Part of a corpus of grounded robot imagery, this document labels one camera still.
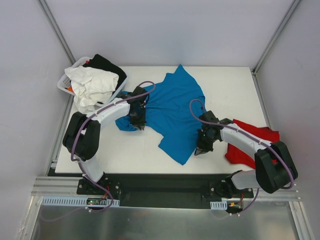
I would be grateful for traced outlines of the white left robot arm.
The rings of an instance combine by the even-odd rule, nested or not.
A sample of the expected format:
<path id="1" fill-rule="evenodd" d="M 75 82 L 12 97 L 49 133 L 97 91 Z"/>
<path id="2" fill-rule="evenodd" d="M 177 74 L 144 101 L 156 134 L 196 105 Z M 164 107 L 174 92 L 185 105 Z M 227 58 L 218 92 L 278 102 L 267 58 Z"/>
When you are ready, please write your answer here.
<path id="1" fill-rule="evenodd" d="M 99 165 L 97 152 L 101 130 L 122 117 L 129 117 L 129 124 L 138 130 L 145 128 L 146 105 L 150 93 L 137 86 L 133 92 L 122 93 L 112 103 L 88 114 L 75 112 L 68 123 L 62 145 L 70 153 L 70 159 L 77 162 L 82 175 L 89 181 L 88 188 L 96 195 L 103 193 L 106 182 L 104 171 Z"/>

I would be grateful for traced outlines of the black robot base mount plate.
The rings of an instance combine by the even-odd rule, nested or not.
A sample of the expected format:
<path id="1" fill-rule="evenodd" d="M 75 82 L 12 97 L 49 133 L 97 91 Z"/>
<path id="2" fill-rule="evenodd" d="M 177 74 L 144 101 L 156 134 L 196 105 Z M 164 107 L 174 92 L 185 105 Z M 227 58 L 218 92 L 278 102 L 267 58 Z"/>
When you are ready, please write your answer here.
<path id="1" fill-rule="evenodd" d="M 251 188 L 237 190 L 228 174 L 105 174 L 98 185 L 85 178 L 78 182 L 78 195 L 102 196 L 109 191 L 122 207 L 210 209 L 223 199 L 254 197 Z"/>

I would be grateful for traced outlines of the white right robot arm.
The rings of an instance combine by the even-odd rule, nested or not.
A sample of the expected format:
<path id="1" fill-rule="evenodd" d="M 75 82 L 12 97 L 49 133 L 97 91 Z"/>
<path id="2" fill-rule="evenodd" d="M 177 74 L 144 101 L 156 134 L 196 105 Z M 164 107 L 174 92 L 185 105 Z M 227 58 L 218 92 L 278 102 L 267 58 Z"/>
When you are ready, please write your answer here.
<path id="1" fill-rule="evenodd" d="M 228 118 L 218 119 L 212 111 L 204 112 L 196 120 L 202 124 L 196 155 L 213 151 L 214 142 L 220 141 L 236 147 L 255 162 L 254 170 L 240 170 L 229 176 L 224 188 L 229 197 L 237 197 L 243 189 L 263 189 L 272 194 L 294 186 L 298 172 L 284 142 L 255 136 Z"/>

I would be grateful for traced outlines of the blue t-shirt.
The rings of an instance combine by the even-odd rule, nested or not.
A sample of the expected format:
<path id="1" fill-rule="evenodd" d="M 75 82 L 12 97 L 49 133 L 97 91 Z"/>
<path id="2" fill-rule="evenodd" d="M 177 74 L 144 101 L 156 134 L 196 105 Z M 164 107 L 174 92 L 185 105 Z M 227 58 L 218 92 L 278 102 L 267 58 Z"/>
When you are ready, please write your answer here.
<path id="1" fill-rule="evenodd" d="M 197 81 L 179 65 L 155 86 L 146 86 L 150 99 L 146 105 L 146 125 L 162 135 L 158 147 L 184 165 L 196 149 L 196 120 L 202 113 L 205 95 Z"/>

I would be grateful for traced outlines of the red t-shirt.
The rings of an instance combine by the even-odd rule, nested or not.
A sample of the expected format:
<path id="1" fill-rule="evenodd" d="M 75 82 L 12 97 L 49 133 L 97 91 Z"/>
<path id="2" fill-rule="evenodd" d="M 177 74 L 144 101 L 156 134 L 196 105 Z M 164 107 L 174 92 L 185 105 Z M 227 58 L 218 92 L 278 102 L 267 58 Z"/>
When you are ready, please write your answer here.
<path id="1" fill-rule="evenodd" d="M 270 146 L 280 140 L 279 132 L 269 127 L 256 127 L 237 119 L 230 126 L 234 130 L 224 127 L 221 133 L 222 140 L 228 143 L 225 158 L 231 164 L 243 164 L 255 169 L 255 153 L 266 149 L 262 143 Z"/>

